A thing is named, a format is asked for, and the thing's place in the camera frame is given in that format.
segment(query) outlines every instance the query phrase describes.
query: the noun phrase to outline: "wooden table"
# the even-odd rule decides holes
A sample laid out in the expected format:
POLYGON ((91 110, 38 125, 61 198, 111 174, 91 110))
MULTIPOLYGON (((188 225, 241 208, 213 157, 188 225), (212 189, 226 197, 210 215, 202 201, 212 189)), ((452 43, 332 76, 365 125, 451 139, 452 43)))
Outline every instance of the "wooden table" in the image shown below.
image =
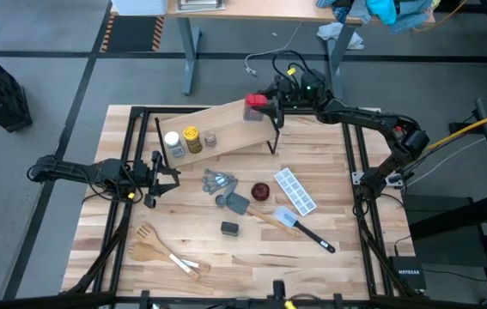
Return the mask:
MULTIPOLYGON (((268 19, 276 21, 323 21, 335 22, 337 19, 332 13, 331 7, 318 8, 314 0, 224 0, 225 10, 205 11, 194 13, 176 13, 177 0, 168 0, 167 15, 177 17, 180 37, 186 54, 186 65, 184 68, 184 79, 182 81, 182 93, 190 94, 192 91, 193 69, 196 63, 196 50, 198 49, 199 37, 202 35, 199 27, 191 27, 189 18, 234 18, 234 19, 268 19)), ((111 13, 119 15, 119 12, 112 6, 111 13)), ((435 23, 434 15, 428 11, 429 19, 424 25, 435 23)), ((373 18, 373 23, 380 24, 378 18, 373 18)), ((346 22, 335 42, 334 39, 327 41, 329 55, 329 70, 331 75, 332 91, 339 99, 343 98, 342 77, 339 66, 343 55, 350 43, 352 34, 356 27, 360 27, 362 21, 357 17, 346 17, 346 22)))
MULTIPOLYGON (((109 106, 96 161, 119 158, 130 110, 131 106, 109 106)), ((154 116, 164 120, 179 115, 154 116)), ((148 132, 142 156, 145 161, 154 149, 160 149, 153 121, 149 121, 148 132)), ((148 209, 142 203, 134 205, 127 246, 135 239, 135 227, 149 222, 171 250, 183 258, 210 263, 211 271, 201 273, 200 281, 193 282, 173 264, 135 262, 123 252, 117 295, 138 296, 141 290, 150 290, 155 297, 263 299, 271 293, 272 281, 283 279, 288 296, 310 293, 331 299, 333 293, 341 293, 348 300, 368 299, 341 126, 319 124, 311 116, 288 116, 281 133, 274 155, 261 143, 184 165, 180 168, 180 187, 158 198, 156 209, 148 209), (318 204, 316 210, 300 218, 301 223, 334 245, 336 253, 328 253, 304 236, 294 239, 256 217, 219 209, 215 196, 201 190, 204 169, 209 168, 236 176, 240 182, 235 191, 266 214, 279 205, 293 208, 273 178, 285 167, 293 171, 318 204), (267 201, 259 203, 251 198, 250 190, 256 182, 270 186, 271 197, 267 201), (222 221, 238 223, 239 237, 222 235, 222 221)), ((389 155, 384 139, 371 130, 364 130, 364 136, 370 165, 380 164, 389 155)), ((359 164, 357 147, 354 153, 359 164)), ((394 189, 385 192, 401 198, 394 189)), ((409 235, 405 211, 390 198, 380 197, 377 203, 390 254, 394 241, 409 235)), ((71 288, 98 256, 108 210, 109 202, 97 197, 82 206, 62 289, 71 288)), ((414 254, 411 239, 399 242, 399 252, 414 254)), ((382 293, 380 267, 372 256, 377 290, 382 293)), ((112 260, 107 264, 104 288, 109 283, 112 260)))

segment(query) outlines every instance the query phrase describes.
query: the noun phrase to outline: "white ice cube tray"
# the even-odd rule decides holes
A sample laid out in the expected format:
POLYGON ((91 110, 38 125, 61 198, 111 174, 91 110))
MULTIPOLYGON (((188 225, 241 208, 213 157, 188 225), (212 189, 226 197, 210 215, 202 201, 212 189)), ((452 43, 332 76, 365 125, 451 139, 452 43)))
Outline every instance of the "white ice cube tray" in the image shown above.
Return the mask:
POLYGON ((301 215, 307 215, 317 207, 312 198, 304 190, 304 187, 296 180, 295 175, 288 168, 275 174, 274 178, 301 215))

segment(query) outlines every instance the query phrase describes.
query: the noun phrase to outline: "spatula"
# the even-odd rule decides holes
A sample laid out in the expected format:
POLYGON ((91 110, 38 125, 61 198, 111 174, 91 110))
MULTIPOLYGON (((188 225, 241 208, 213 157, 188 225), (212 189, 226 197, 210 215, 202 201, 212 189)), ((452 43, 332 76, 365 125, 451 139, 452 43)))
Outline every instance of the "spatula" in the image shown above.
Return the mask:
POLYGON ((335 247, 329 245, 326 241, 324 241, 320 236, 316 235, 314 232, 310 231, 309 229, 305 228, 297 219, 298 216, 290 211, 285 206, 279 206, 274 211, 274 217, 278 219, 281 223, 286 225, 287 227, 296 227, 303 231, 309 238, 313 239, 315 242, 320 244, 330 253, 335 253, 335 247))
POLYGON ((144 223, 142 226, 140 226, 137 230, 137 237, 144 243, 152 245, 163 254, 166 254, 168 258, 179 265, 179 267, 183 269, 193 280, 199 280, 199 274, 197 271, 189 268, 188 265, 180 261, 180 259, 177 258, 172 251, 170 251, 170 249, 163 245, 163 243, 157 237, 157 233, 155 232, 154 228, 150 224, 144 223))
MULTIPOLYGON (((143 242, 134 242, 129 245, 129 257, 135 261, 165 261, 173 262, 168 255, 157 251, 152 245, 144 244, 143 242)), ((183 258, 180 259, 184 264, 193 267, 194 269, 202 270, 203 272, 208 272, 210 270, 210 265, 205 263, 198 263, 193 261, 188 261, 183 258)))

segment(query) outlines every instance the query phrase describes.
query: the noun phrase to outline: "small black eraser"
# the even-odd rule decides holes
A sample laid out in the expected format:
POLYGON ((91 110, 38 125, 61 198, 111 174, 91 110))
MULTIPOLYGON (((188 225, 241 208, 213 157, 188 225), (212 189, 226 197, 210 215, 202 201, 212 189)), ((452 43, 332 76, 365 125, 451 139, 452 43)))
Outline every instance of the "small black eraser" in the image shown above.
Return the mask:
POLYGON ((239 224, 223 221, 220 230, 224 235, 237 236, 240 233, 240 226, 239 224))

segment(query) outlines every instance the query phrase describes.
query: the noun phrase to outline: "yellow cable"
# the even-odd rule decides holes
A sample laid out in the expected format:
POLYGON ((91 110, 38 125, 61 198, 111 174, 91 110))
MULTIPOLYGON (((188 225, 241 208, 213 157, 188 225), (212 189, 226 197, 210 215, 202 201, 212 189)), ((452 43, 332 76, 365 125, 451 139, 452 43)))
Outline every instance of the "yellow cable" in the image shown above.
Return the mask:
POLYGON ((450 135, 448 137, 442 138, 438 142, 435 142, 432 145, 428 146, 428 150, 431 150, 433 148, 436 148, 436 147, 442 145, 445 142, 449 142, 450 140, 454 139, 455 137, 457 137, 457 136, 459 136, 459 135, 461 135, 461 134, 463 134, 463 133, 465 133, 465 132, 467 132, 469 130, 472 130, 472 129, 476 128, 476 127, 479 127, 482 124, 487 124, 487 118, 486 119, 482 119, 482 120, 480 120, 480 121, 478 121, 478 122, 476 122, 474 124, 471 124, 471 125, 467 126, 466 128, 464 128, 462 130, 458 130, 458 131, 456 131, 455 133, 453 133, 452 135, 450 135))
POLYGON ((453 12, 449 13, 449 15, 443 17, 443 19, 441 21, 438 21, 437 23, 435 23, 432 27, 425 27, 425 28, 422 28, 422 29, 417 29, 417 28, 413 28, 415 31, 417 32, 424 32, 424 31, 428 31, 430 29, 432 29, 433 27, 437 27, 438 25, 441 25, 444 21, 446 21, 449 17, 453 16, 453 14, 457 13, 457 11, 462 8, 463 5, 465 5, 465 3, 467 3, 468 0, 463 0, 459 6, 457 6, 453 12))

